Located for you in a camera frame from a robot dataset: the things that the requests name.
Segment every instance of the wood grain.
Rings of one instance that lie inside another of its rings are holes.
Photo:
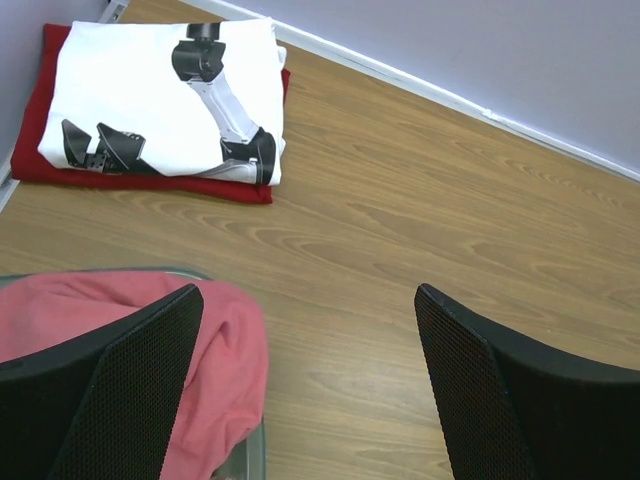
[[[133,0],[128,22],[207,21]],[[640,369],[640,188],[296,48],[272,206],[20,185],[1,273],[181,265],[263,306],[269,478],[450,480],[412,306],[429,282]]]

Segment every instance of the gray wall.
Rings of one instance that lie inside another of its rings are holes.
[[[42,26],[97,20],[107,0],[0,0],[0,163],[13,148],[36,82]]]
[[[230,0],[640,172],[638,0]]]

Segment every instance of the white t-shirt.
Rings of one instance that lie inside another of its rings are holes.
[[[187,27],[74,22],[58,58],[38,151],[57,168],[82,168],[70,165],[65,153],[66,120],[91,136],[89,155],[99,150],[97,125],[104,124],[143,137],[139,158],[161,175],[199,175],[222,165],[226,158],[219,125],[172,64],[179,42],[193,41]],[[231,92],[250,120],[275,141],[269,184],[277,185],[284,149],[281,71],[286,52],[276,44],[271,19],[222,22],[219,42],[224,43],[222,71]],[[252,183],[233,174],[219,178]]]

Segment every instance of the crumpled pink shirt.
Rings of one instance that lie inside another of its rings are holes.
[[[189,283],[200,289],[204,313],[161,479],[209,479],[258,426],[264,407],[264,321],[236,287],[163,272],[25,277],[0,289],[0,362],[99,328]]]

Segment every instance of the folded white shirt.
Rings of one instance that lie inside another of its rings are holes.
[[[277,185],[285,58],[271,19],[74,22],[38,151],[57,168]]]

